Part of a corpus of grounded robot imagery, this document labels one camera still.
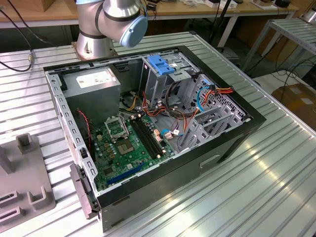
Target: chipset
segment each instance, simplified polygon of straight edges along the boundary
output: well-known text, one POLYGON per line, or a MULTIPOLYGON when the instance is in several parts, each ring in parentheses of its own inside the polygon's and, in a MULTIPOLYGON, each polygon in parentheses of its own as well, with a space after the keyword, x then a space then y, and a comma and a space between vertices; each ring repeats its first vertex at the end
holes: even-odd
POLYGON ((134 150, 132 143, 128 139, 117 141, 116 147, 121 155, 125 155, 134 150))

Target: yellow cable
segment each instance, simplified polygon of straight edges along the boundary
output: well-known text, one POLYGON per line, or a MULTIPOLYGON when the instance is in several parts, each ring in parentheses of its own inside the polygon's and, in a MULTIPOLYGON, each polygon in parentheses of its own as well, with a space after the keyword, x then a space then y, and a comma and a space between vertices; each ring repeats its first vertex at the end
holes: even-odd
POLYGON ((134 109, 135 105, 136 105, 136 99, 138 98, 138 96, 134 96, 134 102, 133 102, 133 105, 127 109, 127 111, 131 111, 134 109))

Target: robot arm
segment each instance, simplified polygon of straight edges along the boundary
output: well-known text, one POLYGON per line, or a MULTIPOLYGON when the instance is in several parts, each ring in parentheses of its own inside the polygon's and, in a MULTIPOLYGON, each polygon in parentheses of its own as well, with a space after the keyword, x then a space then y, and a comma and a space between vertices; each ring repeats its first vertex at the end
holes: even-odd
POLYGON ((79 30, 77 52, 85 59, 113 54, 112 40, 134 47, 147 30, 138 0, 77 0, 79 30))

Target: table leg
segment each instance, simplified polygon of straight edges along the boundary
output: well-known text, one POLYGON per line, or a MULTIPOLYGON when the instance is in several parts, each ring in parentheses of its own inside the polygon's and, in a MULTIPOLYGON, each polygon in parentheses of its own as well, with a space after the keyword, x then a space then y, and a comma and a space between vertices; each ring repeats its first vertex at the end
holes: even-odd
POLYGON ((297 54, 297 56, 295 56, 295 58, 291 62, 291 66, 289 67, 289 69, 292 68, 292 67, 295 67, 301 61, 301 58, 303 57, 303 55, 306 52, 306 50, 304 48, 302 48, 302 47, 300 47, 299 50, 300 50, 299 53, 297 54))
POLYGON ((245 69, 247 68, 248 64, 250 63, 252 57, 254 56, 254 54, 256 53, 259 45, 261 44, 261 42, 263 41, 263 39, 265 38, 266 34, 268 33, 270 29, 270 20, 266 23, 266 25, 264 26, 262 32, 260 33, 259 37, 257 38, 257 40, 255 41, 253 47, 251 48, 251 50, 248 52, 247 57, 244 61, 243 66, 241 67, 241 69, 243 71, 245 71, 245 69))
POLYGON ((236 20, 237 20, 238 16, 232 16, 230 19, 229 19, 229 22, 226 26, 226 29, 221 37, 221 40, 219 41, 217 47, 224 47, 227 39, 228 39, 228 36, 230 35, 230 33, 232 32, 232 29, 236 23, 236 20))
MULTIPOLYGON (((286 19, 290 19, 294 16, 295 12, 291 12, 286 16, 286 19)), ((276 32, 273 38, 270 40, 269 44, 267 45, 266 49, 261 54, 262 56, 265 55, 269 50, 272 48, 274 43, 277 41, 277 39, 280 37, 280 33, 276 32)))

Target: motherboard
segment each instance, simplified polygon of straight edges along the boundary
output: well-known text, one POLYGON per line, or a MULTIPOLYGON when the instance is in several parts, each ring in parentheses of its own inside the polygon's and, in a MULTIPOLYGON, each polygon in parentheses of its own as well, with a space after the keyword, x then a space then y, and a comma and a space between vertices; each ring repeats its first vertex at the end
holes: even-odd
POLYGON ((93 130, 91 136, 99 191, 174 155, 148 115, 112 118, 93 130))

